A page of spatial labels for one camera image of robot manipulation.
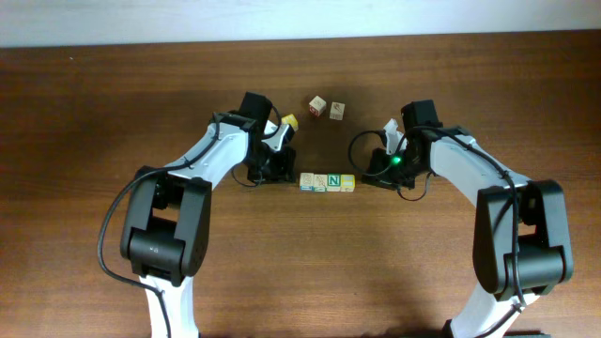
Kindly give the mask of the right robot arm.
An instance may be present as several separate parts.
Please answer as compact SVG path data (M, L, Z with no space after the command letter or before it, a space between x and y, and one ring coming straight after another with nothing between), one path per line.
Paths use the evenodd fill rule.
M466 129L446 128L432 100L413 101L375 134L362 182L395 192L420 175L447 179L475 207L477 283L444 337L502 337L522 312L574 273L562 187L535 181L489 155Z

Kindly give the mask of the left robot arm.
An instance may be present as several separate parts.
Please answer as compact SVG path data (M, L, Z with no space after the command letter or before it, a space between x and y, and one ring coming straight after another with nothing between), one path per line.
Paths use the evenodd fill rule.
M293 183L294 130L248 92L237 110L215 114L206 134L179 159L141 167L127 188L120 254L146 291L154 337L197 337L193 277L208 249L212 192L239 164L252 186Z

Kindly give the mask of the green letter N block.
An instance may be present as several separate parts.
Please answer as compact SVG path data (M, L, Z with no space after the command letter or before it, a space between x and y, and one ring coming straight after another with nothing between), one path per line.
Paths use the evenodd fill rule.
M342 179L340 174L327 174L326 189L328 192L340 192Z

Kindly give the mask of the yellow framed wooden block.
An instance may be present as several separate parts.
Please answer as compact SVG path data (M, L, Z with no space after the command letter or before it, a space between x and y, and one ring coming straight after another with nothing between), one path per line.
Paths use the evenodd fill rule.
M354 192L356 187L356 179L354 175L341 175L341 191Z

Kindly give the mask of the pretzel picture wooden block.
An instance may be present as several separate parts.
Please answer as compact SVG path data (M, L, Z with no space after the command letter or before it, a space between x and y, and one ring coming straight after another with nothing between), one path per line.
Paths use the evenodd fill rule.
M301 173L300 174L300 189L302 191L312 192L314 190L314 173Z

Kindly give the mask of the green sided picture block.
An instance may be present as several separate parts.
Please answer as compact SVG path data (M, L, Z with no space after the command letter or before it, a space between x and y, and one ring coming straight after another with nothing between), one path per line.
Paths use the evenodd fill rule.
M328 187L328 176L324 174L314 174L313 191L325 192Z

